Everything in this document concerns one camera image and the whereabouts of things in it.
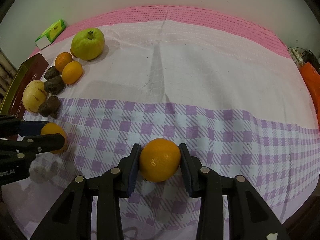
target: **orange plastic bag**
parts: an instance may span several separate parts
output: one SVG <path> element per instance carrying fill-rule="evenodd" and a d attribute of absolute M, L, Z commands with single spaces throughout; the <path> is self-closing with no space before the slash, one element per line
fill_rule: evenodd
<path fill-rule="evenodd" d="M 309 62 L 303 65 L 299 70 L 310 92 L 316 109 L 318 123 L 320 125 L 320 75 Z"/>

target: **fruit stem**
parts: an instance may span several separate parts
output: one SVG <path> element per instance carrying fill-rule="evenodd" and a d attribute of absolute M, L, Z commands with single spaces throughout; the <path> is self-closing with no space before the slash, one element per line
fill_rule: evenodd
<path fill-rule="evenodd" d="M 88 39 L 92 40 L 94 38 L 93 31 L 88 32 Z"/>

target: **orange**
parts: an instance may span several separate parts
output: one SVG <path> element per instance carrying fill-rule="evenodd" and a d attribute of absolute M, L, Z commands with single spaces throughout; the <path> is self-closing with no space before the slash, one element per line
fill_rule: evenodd
<path fill-rule="evenodd" d="M 58 71 L 62 72 L 64 67 L 72 60 L 72 55 L 69 52 L 62 52 L 57 56 L 54 65 Z"/>
<path fill-rule="evenodd" d="M 82 65 L 77 61 L 72 61 L 62 71 L 61 77 L 66 84 L 73 84 L 82 75 Z"/>
<path fill-rule="evenodd" d="M 177 171 L 180 158 L 180 150 L 174 142 L 157 138 L 148 142 L 141 151 L 139 169 L 146 180 L 164 181 Z"/>
<path fill-rule="evenodd" d="M 40 134 L 54 134 L 60 133 L 64 137 L 64 145 L 60 150 L 51 151 L 53 154 L 63 153 L 67 149 L 67 135 L 64 130 L 54 122 L 47 123 L 44 127 L 42 127 Z"/>
<path fill-rule="evenodd" d="M 73 53 L 72 48 L 70 48 L 70 53 L 71 53 L 71 55 L 72 55 L 73 57 L 76 57 L 75 54 Z"/>

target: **yellow fruit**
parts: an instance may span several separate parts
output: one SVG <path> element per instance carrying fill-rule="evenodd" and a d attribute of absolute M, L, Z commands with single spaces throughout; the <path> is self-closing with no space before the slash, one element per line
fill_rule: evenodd
<path fill-rule="evenodd" d="M 83 60 L 91 60 L 99 56 L 104 45 L 103 32 L 98 28 L 79 31 L 71 42 L 73 54 Z"/>
<path fill-rule="evenodd" d="M 64 137 L 64 145 L 60 150 L 51 151 L 53 154 L 63 153 L 67 149 L 67 135 L 64 130 L 54 122 L 47 123 L 44 127 L 42 127 L 40 134 L 54 134 L 60 133 Z"/>
<path fill-rule="evenodd" d="M 82 65 L 77 61 L 72 61 L 62 71 L 61 77 L 65 84 L 73 84 L 82 75 Z"/>
<path fill-rule="evenodd" d="M 70 48 L 70 53 L 71 53 L 71 55 L 72 55 L 73 57 L 76 57 L 75 54 L 73 53 L 72 48 Z"/>
<path fill-rule="evenodd" d="M 64 67 L 72 60 L 72 55 L 69 52 L 62 52 L 57 56 L 54 65 L 58 71 L 62 72 Z"/>
<path fill-rule="evenodd" d="M 31 81 L 23 91 L 22 103 L 24 108 L 31 113 L 37 113 L 39 106 L 47 99 L 44 83 L 41 80 Z"/>
<path fill-rule="evenodd" d="M 157 138 L 147 143 L 141 151 L 139 169 L 146 180 L 164 181 L 177 171 L 180 158 L 180 150 L 174 142 Z"/>

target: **purple checkered cloth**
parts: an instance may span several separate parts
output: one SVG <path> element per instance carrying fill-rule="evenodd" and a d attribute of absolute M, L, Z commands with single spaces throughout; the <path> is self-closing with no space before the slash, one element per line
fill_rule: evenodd
<path fill-rule="evenodd" d="M 31 166 L 41 167 L 39 176 L 51 172 L 50 181 L 61 189 L 76 175 L 103 174 L 129 155 L 134 143 L 144 146 L 159 137 L 186 143 L 191 155 L 220 175 L 243 174 L 271 208 L 291 201 L 319 176 L 319 130 L 260 120 L 244 110 L 97 99 L 61 102 L 59 119 L 50 121 L 65 130 L 68 151 L 41 154 Z M 45 120 L 27 112 L 24 119 Z M 178 170 L 157 184 L 139 175 L 134 193 L 121 199 L 120 208 L 125 219 L 177 230 L 198 223 L 200 200 L 188 197 Z"/>

